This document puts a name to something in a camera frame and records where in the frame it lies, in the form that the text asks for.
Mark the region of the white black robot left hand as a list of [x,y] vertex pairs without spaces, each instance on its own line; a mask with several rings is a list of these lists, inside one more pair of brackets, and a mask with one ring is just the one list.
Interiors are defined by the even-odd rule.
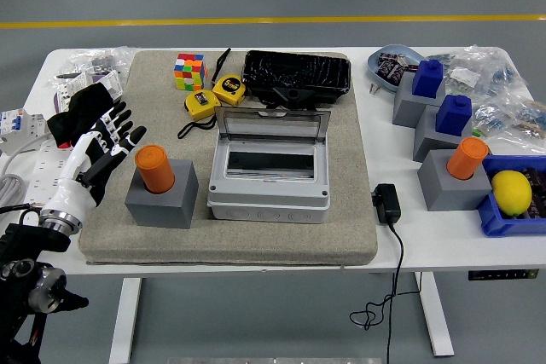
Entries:
[[64,221],[79,227],[89,210],[97,207],[107,181],[144,137],[147,129],[135,127],[131,110],[120,102],[106,111],[73,146],[63,167],[55,194],[40,212],[40,222]]

